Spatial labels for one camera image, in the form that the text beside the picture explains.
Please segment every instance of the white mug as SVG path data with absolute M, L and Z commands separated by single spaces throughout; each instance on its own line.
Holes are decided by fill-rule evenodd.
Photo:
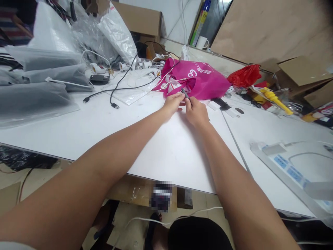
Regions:
M 198 49 L 206 49 L 208 46 L 209 46 L 208 39 L 206 37 L 199 36 L 197 45 L 195 47 Z

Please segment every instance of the charging cable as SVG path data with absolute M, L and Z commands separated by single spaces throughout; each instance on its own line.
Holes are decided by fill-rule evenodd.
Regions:
M 60 83 L 65 83 L 65 84 L 70 84 L 70 85 L 75 85 L 75 86 L 79 86 L 79 87 L 84 87 L 84 88 L 93 88 L 94 86 L 85 86 L 85 85 L 81 85 L 81 84 L 76 84 L 76 83 L 71 83 L 71 82 L 65 82 L 65 81 L 59 81 L 59 80 L 53 80 L 51 77 L 47 77 L 45 79 L 45 81 L 47 82 L 60 82 Z
M 184 80 L 187 80 L 187 78 L 169 81 L 167 84 L 165 84 L 164 87 L 161 87 L 159 90 L 151 90 L 150 92 L 156 92 L 156 91 L 160 91 L 160 90 L 166 89 L 168 87 L 169 83 L 171 83 L 171 82 L 179 82 L 179 81 L 184 81 Z
M 126 228 L 128 227 L 128 225 L 129 225 L 132 221 L 134 221 L 134 220 L 145 220 L 145 221 L 150 221 L 150 222 L 156 222 L 156 223 L 159 223 L 159 224 L 162 224 L 162 225 L 170 225 L 170 224 L 174 223 L 176 220 L 189 218 L 189 217 L 195 215 L 195 214 L 198 213 L 198 212 L 210 211 L 210 210 L 217 209 L 217 208 L 219 208 L 219 209 L 223 209 L 223 207 L 212 207 L 212 208 L 208 208 L 208 209 L 198 210 L 198 211 L 196 211 L 196 212 L 190 214 L 189 216 L 180 217 L 180 218 L 177 218 L 177 219 L 175 219 L 175 220 L 173 220 L 173 221 L 171 221 L 171 222 L 168 222 L 168 223 L 163 223 L 163 222 L 158 221 L 158 220 L 146 219 L 146 218 L 141 218 L 141 217 L 134 217 L 134 218 L 132 218 L 132 219 L 126 224 L 126 226 L 125 226 L 125 228 L 123 229 L 123 231 L 119 234 L 118 239 L 117 239 L 116 242 L 114 243 L 114 246 L 113 246 L 112 250 L 115 250 L 116 245 L 117 245 L 117 243 L 118 243 L 118 241 L 119 241 L 121 235 L 124 233 L 124 231 L 126 230 Z
M 93 54 L 95 54 L 95 55 L 97 55 L 97 56 L 103 58 L 103 59 L 108 63 L 108 65 L 109 65 L 109 67 L 110 67 L 110 69 L 111 69 L 112 76 L 113 76 L 113 70 L 112 70 L 112 67 L 111 67 L 111 64 L 110 64 L 109 60 L 106 59 L 105 57 L 101 56 L 100 54 L 97 54 L 96 52 L 93 52 L 93 51 L 91 51 L 91 50 L 85 50 L 85 51 L 82 52 L 82 56 L 81 56 L 80 63 L 82 63 L 83 56 L 84 56 L 84 54 L 85 54 L 86 52 L 91 52 L 91 53 L 93 53 Z

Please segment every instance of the pink bag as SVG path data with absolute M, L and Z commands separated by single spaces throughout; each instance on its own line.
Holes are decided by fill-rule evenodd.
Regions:
M 187 80 L 179 81 L 179 83 L 170 83 L 181 84 L 181 86 L 169 93 L 168 88 L 162 90 L 164 92 L 164 97 L 176 94 L 181 88 L 184 88 L 189 97 L 194 96 L 198 100 L 220 98 L 231 86 L 228 80 L 220 72 L 217 72 L 209 64 L 204 62 L 180 61 L 172 71 L 168 73 L 172 67 L 173 59 L 168 59 L 162 71 L 163 76 L 168 74 L 175 80 L 184 78 Z M 162 83 L 167 83 L 165 78 L 156 88 L 160 89 Z

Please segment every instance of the white wall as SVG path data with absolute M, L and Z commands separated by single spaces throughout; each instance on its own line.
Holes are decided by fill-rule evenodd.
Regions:
M 183 17 L 177 21 L 182 13 L 181 1 L 183 1 L 185 10 L 184 18 L 187 29 L 187 37 L 185 35 Z M 119 0 L 119 2 L 161 11 L 164 16 L 165 28 L 167 30 L 166 35 L 168 39 L 185 44 L 186 40 L 190 36 L 201 0 Z

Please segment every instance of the black object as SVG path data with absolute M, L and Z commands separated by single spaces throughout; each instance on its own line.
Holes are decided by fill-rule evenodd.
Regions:
M 256 106 L 257 108 L 261 108 L 261 104 L 254 100 L 252 96 L 249 94 L 238 94 L 241 98 L 243 98 L 245 101 L 249 101 L 252 105 Z
M 73 1 L 71 1 L 71 2 L 69 3 L 69 5 L 70 5 L 70 15 L 71 15 L 71 17 L 72 17 L 72 20 L 73 20 L 74 22 L 76 22 L 76 21 L 77 21 L 77 18 L 76 18 L 76 14 L 75 14 L 75 8 L 74 8 L 74 3 L 73 3 Z
M 172 223 L 168 232 L 168 249 L 232 250 L 232 246 L 224 230 L 214 221 L 191 216 Z
M 93 85 L 106 85 L 110 80 L 110 76 L 105 75 L 91 75 L 90 79 Z
M 241 114 L 244 114 L 244 111 L 241 110 L 240 108 L 235 108 L 235 110 L 237 110 L 237 111 L 240 112 Z
M 225 102 L 223 101 L 221 98 L 213 98 L 211 99 L 211 101 L 217 103 L 218 105 L 220 105 L 220 110 L 222 111 L 226 111 L 228 109 L 230 109 L 231 107 Z
M 4 163 L 13 171 L 20 171 L 26 168 L 52 168 L 57 158 L 43 156 L 28 151 L 0 146 L 0 163 Z

